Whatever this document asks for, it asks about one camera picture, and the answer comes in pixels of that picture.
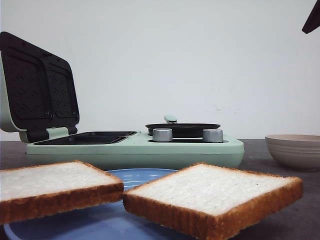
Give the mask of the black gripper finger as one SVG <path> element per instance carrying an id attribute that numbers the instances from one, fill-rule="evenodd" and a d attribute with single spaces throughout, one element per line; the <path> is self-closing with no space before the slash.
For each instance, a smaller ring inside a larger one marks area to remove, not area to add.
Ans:
<path id="1" fill-rule="evenodd" d="M 317 0 L 302 27 L 305 34 L 311 33 L 320 26 L 320 0 Z"/>

